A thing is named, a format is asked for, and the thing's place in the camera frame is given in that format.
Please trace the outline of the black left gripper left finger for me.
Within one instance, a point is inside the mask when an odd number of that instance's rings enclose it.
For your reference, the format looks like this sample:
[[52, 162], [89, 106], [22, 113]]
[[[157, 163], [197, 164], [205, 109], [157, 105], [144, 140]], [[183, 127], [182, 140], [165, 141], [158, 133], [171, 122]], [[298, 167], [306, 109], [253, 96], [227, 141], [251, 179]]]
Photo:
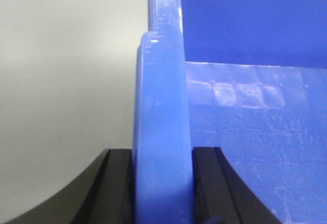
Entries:
[[9, 223], [134, 223], [131, 155], [103, 150], [68, 185]]

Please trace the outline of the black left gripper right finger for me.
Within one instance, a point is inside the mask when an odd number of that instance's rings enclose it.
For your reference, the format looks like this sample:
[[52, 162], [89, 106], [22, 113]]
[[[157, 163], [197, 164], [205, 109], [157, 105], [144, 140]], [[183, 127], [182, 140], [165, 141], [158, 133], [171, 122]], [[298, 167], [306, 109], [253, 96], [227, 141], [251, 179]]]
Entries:
[[279, 223], [219, 147], [192, 151], [195, 223]]

